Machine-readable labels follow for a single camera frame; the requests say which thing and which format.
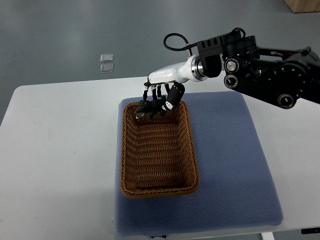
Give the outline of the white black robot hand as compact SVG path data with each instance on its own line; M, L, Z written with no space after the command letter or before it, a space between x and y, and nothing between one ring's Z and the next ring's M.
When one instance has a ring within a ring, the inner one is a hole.
M202 82L207 79L199 55L192 55L186 62L172 64L150 73L144 83L142 100L147 100L150 86L152 99L160 98L162 96L161 84L164 84L167 98L161 108L164 111L169 111L178 106L185 93L185 86L182 83L187 81ZM169 83L172 82L177 83L170 88Z

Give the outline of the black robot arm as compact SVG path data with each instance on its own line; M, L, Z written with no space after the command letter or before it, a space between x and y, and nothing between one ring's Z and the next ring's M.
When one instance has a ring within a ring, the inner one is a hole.
M144 83L143 98L152 92L154 100L165 87L164 111L175 108L187 81L216 78L225 70L224 85L282 109L292 108L298 99L320 101L320 59L310 47L298 50L258 47L254 36L242 28L194 43L197 54L185 62L152 72Z

